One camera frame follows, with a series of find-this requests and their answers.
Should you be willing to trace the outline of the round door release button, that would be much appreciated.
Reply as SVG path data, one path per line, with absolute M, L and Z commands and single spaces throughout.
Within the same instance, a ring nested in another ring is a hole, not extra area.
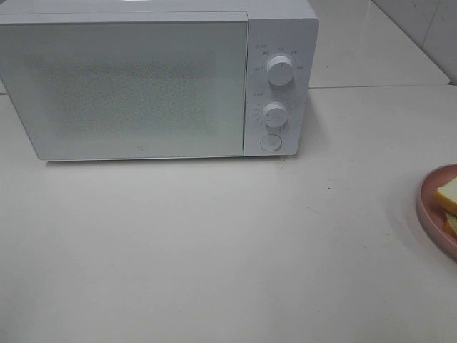
M 261 148 L 264 151 L 278 151 L 281 148 L 281 137 L 275 134 L 268 134 L 260 141 Z

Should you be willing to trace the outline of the white microwave door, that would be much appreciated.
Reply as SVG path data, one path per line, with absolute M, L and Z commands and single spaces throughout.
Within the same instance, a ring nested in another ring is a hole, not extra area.
M 241 156 L 247 28 L 5 25 L 1 80 L 42 160 Z

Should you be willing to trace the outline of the pink plate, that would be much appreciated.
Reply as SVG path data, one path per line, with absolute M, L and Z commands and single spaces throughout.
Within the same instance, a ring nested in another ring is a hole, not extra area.
M 436 201 L 435 191 L 455 177 L 456 164 L 430 171 L 420 183 L 416 200 L 418 219 L 424 232 L 453 261 L 456 261 L 456 238 L 445 230 L 445 209 Z

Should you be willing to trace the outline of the upper sandwich bread slice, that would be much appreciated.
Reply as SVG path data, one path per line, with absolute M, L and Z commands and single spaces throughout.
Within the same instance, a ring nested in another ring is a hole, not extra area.
M 437 188 L 434 194 L 436 203 L 450 214 L 457 216 L 457 178 Z

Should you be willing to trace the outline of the sandwich bread slice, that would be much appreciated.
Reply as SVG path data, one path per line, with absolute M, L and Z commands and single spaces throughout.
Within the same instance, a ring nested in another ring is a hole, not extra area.
M 457 237 L 457 218 L 450 212 L 445 211 L 446 223 L 444 226 L 444 231 L 452 236 L 454 239 Z
M 437 188 L 434 194 L 436 203 L 450 214 L 457 216 L 457 178 Z

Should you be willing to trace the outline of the lower sandwich bread slice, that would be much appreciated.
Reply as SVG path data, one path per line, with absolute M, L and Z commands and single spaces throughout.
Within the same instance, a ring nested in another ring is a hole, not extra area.
M 445 211 L 446 223 L 444 226 L 444 231 L 452 236 L 454 239 L 457 237 L 457 218 L 450 212 Z

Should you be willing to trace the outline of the lower white timer knob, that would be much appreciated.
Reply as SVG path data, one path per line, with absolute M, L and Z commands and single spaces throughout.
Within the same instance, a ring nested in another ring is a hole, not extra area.
M 274 101 L 265 105 L 262 109 L 261 116 L 266 126 L 278 128 L 288 121 L 288 110 L 283 103 Z

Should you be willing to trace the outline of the upper white power knob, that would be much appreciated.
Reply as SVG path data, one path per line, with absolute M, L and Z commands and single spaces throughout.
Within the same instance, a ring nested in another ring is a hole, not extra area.
M 268 82 L 274 86 L 285 86 L 294 78 L 295 62 L 288 54 L 271 55 L 267 58 L 265 67 Z

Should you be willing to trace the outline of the white microwave oven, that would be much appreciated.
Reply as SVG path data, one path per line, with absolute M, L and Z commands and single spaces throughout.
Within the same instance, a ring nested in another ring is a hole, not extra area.
M 307 1 L 3 1 L 5 25 L 101 23 L 247 23 L 243 153 L 241 156 L 291 156 L 298 151 L 319 21 Z M 268 82 L 265 63 L 285 53 L 295 62 L 285 86 Z M 261 116 L 265 105 L 279 101 L 288 121 L 271 128 Z M 261 139 L 281 137 L 278 151 L 264 151 Z

